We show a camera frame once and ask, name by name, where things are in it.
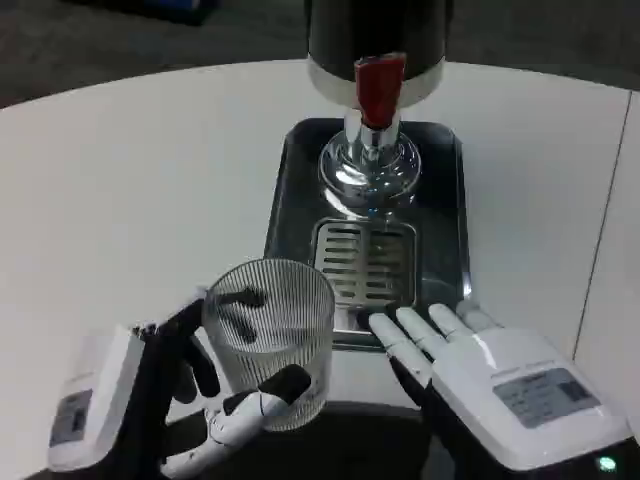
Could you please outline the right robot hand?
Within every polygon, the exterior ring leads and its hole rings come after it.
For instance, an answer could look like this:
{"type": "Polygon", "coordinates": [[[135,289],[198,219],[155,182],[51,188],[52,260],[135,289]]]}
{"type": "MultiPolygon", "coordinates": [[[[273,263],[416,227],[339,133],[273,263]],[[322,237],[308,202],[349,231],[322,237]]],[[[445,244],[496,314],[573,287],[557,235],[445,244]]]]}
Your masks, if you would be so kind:
{"type": "Polygon", "coordinates": [[[359,323],[383,347],[459,479],[635,479],[623,412],[544,336],[479,306],[388,305],[359,323]]]}

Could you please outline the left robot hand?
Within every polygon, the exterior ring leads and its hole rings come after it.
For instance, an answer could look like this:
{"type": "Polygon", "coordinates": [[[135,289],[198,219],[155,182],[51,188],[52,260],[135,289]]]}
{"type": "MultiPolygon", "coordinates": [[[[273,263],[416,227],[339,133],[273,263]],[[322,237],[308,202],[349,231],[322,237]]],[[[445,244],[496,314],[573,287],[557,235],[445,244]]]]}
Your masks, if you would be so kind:
{"type": "Polygon", "coordinates": [[[204,292],[169,319],[88,335],[61,388],[47,469],[53,479],[194,479],[259,435],[310,387],[289,364],[258,386],[169,422],[172,401],[221,391],[196,338],[204,292]]]}

